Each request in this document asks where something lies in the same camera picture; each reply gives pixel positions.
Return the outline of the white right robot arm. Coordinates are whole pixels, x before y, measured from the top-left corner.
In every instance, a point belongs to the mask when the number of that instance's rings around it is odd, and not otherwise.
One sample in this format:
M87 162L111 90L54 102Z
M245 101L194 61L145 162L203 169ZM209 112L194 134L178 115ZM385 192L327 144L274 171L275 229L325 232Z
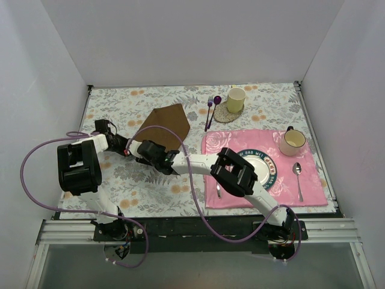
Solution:
M254 237L261 229L269 240L286 239L294 232L295 213L286 205L280 205L262 186L254 166L229 148L217 154L192 154L186 151L167 151L153 141L133 141L128 151L139 163L148 164L165 175L193 174L213 177L228 194L243 198L252 204L265 219L249 236L231 240L216 232L196 205L201 219L218 238L228 243L242 243Z

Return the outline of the brown cloth napkin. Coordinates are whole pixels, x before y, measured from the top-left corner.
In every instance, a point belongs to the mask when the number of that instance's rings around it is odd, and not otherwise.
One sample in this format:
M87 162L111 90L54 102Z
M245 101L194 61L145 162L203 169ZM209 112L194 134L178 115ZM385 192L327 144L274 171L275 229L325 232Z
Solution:
M154 108L140 127L140 130L153 125L168 128L177 134L182 141L186 139L190 130L182 104ZM147 129L139 133L134 139L136 141L151 140L158 145L165 146L166 151L178 150L180 148L179 140L172 133L159 128Z

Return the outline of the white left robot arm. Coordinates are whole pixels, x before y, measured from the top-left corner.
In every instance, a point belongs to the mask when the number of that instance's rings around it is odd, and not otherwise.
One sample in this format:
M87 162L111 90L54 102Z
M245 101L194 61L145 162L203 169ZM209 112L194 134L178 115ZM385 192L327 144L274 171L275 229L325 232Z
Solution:
M120 218L123 215L120 208L101 187L102 171L98 154L111 151L127 157L128 140L111 131L115 125L109 120L97 120L94 124L91 137L57 148L58 179L62 190L79 197L89 210L96 212L96 220L92 224L100 233L120 241L126 238L128 226Z

